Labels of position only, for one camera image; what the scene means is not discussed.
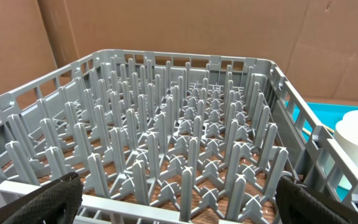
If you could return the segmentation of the teal plastic tray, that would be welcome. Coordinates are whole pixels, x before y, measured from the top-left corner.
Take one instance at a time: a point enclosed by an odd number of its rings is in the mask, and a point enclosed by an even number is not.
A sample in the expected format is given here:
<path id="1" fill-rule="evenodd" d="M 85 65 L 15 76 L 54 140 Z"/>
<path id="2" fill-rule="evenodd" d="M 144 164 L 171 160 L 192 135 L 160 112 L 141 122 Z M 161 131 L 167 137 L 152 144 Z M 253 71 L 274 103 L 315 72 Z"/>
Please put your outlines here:
<path id="1" fill-rule="evenodd" d="M 303 169 L 307 185 L 340 201 L 353 200 L 358 203 L 358 168 L 344 152 L 325 127 L 335 130 L 335 125 L 345 113 L 358 110 L 358 106 L 308 103 L 318 123 L 313 126 L 307 122 L 311 131 L 308 136 L 302 132 L 301 139 L 306 141 L 305 155 L 311 159 L 310 169 Z"/>

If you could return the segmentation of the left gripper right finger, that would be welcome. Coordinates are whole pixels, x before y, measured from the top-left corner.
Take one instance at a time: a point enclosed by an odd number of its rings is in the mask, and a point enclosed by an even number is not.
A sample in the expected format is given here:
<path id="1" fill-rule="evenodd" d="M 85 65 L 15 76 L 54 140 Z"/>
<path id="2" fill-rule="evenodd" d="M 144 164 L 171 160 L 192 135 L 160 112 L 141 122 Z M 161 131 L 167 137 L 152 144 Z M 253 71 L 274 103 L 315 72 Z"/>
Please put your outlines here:
<path id="1" fill-rule="evenodd" d="M 278 181 L 275 199 L 284 224 L 358 224 L 358 212 L 288 175 Z"/>

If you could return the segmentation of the left wooden chopstick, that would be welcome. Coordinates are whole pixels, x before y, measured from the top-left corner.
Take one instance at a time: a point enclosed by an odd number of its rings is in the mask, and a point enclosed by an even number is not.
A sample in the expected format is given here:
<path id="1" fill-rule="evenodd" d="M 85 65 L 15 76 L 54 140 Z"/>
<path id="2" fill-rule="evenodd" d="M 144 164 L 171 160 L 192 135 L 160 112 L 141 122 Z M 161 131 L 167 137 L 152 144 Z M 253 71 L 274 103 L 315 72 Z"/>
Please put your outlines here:
<path id="1" fill-rule="evenodd" d="M 326 126 L 326 125 L 324 124 L 324 127 L 325 127 L 331 134 L 334 134 L 334 130 L 331 129 L 329 126 Z M 303 129 L 302 129 L 302 132 L 303 132 L 304 134 L 308 135 L 308 136 L 311 135 L 311 131 L 307 130 L 306 128 L 303 128 Z"/>

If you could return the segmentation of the grey dishwasher rack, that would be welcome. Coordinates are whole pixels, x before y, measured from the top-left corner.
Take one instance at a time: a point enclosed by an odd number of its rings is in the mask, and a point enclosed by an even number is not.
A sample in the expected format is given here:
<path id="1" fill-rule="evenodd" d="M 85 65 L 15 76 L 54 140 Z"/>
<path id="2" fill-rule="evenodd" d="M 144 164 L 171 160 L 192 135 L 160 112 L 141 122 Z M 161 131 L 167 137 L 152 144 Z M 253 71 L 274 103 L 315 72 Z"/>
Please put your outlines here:
<path id="1" fill-rule="evenodd" d="M 0 95 L 0 208 L 76 172 L 73 223 L 282 223 L 307 122 L 271 60 L 100 50 Z"/>

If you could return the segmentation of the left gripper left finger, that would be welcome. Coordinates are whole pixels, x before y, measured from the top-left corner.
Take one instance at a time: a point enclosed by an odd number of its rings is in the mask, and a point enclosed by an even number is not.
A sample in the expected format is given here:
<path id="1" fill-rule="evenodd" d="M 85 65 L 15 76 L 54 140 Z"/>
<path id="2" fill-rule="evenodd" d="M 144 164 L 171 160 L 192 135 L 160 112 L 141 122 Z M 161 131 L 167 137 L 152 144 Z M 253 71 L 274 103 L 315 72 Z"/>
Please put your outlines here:
<path id="1" fill-rule="evenodd" d="M 0 208 L 0 224 L 73 223 L 82 203 L 83 183 L 76 172 Z"/>

